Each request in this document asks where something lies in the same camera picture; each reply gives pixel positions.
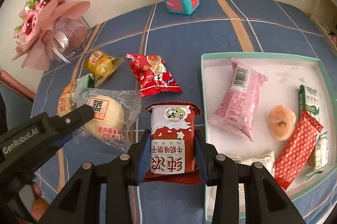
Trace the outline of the person left hand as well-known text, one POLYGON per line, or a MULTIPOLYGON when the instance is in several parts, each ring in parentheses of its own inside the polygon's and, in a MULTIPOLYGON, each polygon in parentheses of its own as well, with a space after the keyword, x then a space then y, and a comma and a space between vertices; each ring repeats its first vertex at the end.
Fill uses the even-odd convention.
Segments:
POLYGON ((49 203, 42 198, 41 188, 35 182, 31 184, 31 187, 37 196, 31 207, 31 215, 36 221, 39 221, 48 209, 49 203))

